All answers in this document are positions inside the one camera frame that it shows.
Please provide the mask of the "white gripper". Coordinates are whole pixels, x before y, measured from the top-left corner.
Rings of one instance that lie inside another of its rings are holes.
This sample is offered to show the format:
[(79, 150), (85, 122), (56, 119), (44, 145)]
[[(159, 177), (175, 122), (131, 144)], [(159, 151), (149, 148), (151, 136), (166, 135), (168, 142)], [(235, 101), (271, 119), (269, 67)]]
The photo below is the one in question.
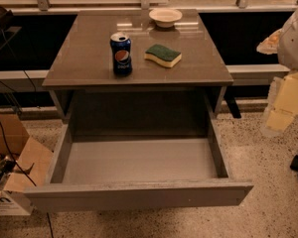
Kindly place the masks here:
[[(262, 41), (256, 50), (265, 55), (277, 53), (280, 64), (298, 70), (298, 8), (278, 29)], [(270, 84), (261, 133), (266, 137), (282, 134), (298, 115), (298, 71), (283, 78), (274, 77)]]

